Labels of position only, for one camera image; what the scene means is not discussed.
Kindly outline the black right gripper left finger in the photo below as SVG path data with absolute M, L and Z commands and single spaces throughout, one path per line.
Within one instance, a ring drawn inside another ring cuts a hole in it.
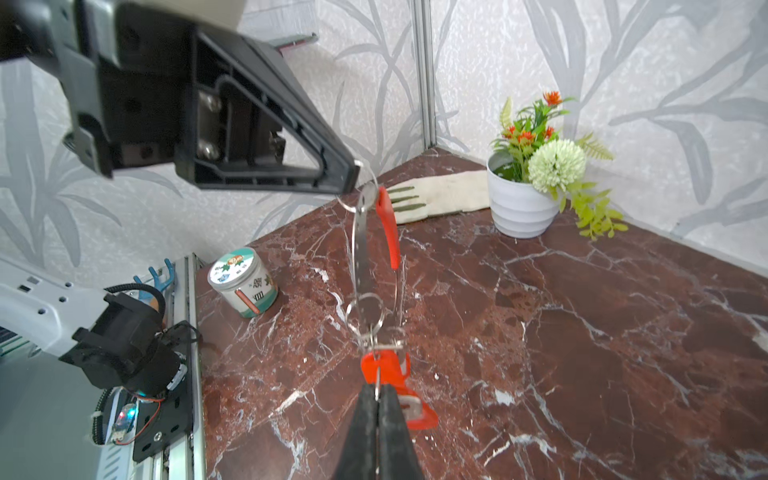
M 376 479 L 378 402 L 375 388 L 365 384 L 355 404 L 333 479 Z

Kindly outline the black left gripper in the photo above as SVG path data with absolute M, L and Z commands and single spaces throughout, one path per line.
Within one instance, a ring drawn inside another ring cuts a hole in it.
M 180 140 L 176 174 L 200 189 L 350 193 L 360 169 L 281 53 L 197 26 L 138 1 L 4 1 L 1 59 L 59 81 L 63 143 L 103 177 L 168 163 Z

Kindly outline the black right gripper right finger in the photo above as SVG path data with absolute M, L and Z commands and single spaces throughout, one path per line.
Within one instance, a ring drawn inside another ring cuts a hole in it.
M 397 393 L 391 385 L 382 386 L 379 395 L 379 478 L 424 478 Z

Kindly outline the red tag silver key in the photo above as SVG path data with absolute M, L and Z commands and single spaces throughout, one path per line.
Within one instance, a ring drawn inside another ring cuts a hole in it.
M 406 384 L 411 373 L 408 353 L 392 349 L 375 350 L 363 355 L 360 367 L 367 383 L 390 385 L 394 388 L 410 430 L 427 430 L 438 426 L 437 413 Z

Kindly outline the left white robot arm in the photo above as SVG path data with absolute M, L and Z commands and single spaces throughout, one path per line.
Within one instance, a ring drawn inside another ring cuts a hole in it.
M 1 58 L 56 78 L 64 149 L 105 178 L 173 164 L 201 189 L 344 195 L 359 167 L 242 1 L 5 1 Z M 186 373 L 163 305 L 1 261 L 1 322 L 96 387 L 158 398 Z

